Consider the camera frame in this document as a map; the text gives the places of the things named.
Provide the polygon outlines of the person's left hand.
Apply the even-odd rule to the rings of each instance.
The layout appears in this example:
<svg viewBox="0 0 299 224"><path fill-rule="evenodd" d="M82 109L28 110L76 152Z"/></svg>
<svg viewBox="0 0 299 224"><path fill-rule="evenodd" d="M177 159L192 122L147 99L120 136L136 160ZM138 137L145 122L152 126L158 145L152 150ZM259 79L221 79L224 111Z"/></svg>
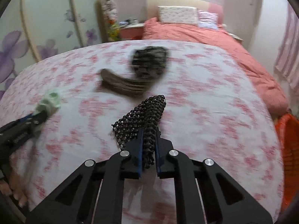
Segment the person's left hand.
<svg viewBox="0 0 299 224"><path fill-rule="evenodd" d="M18 171L16 157L10 157L1 165L1 193L13 197L17 206L25 209L29 204L28 183L32 176L31 167L26 163L22 171Z"/></svg>

